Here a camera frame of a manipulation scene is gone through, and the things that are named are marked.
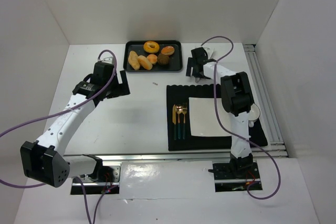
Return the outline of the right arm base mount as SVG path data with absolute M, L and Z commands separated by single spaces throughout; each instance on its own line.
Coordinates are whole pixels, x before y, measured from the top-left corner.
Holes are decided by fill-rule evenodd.
M 246 191 L 248 186 L 251 191 L 263 188 L 256 162 L 240 175 L 235 175 L 228 163 L 213 163 L 208 172 L 213 174 L 216 193 Z

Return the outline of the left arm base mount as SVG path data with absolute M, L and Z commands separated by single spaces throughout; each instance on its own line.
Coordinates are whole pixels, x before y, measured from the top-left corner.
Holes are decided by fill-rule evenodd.
M 104 191 L 110 195 L 119 194 L 121 178 L 121 163 L 103 162 L 98 171 L 98 177 L 92 178 L 87 174 L 73 178 L 71 182 L 71 195 L 83 195 L 83 184 L 87 195 L 101 195 Z

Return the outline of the glazed round bun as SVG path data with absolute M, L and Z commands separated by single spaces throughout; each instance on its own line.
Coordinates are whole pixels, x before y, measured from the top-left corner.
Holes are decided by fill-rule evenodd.
M 171 56 L 175 53 L 175 49 L 173 46 L 166 46 L 164 48 L 162 48 L 161 50 L 161 54 L 163 55 L 167 55 L 167 56 Z

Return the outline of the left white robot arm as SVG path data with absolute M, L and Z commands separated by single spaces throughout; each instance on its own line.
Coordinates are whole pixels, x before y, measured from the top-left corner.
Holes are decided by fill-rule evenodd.
M 102 159 L 92 154 L 74 158 L 64 154 L 77 129 L 100 102 L 130 94 L 126 72 L 117 74 L 115 69 L 111 63 L 95 63 L 93 73 L 73 89 L 62 114 L 36 141 L 21 146 L 26 177 L 58 188 L 67 178 L 86 175 L 95 182 L 108 171 Z

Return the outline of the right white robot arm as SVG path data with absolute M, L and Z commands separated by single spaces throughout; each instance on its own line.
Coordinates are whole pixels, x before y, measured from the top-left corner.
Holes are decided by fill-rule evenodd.
M 248 75 L 220 65 L 209 59 L 205 48 L 191 50 L 187 61 L 186 75 L 214 81 L 215 114 L 219 117 L 217 104 L 217 85 L 223 109 L 228 113 L 230 128 L 225 131 L 232 136 L 229 171 L 235 177 L 243 177 L 253 165 L 253 155 L 249 142 L 249 113 L 254 104 Z

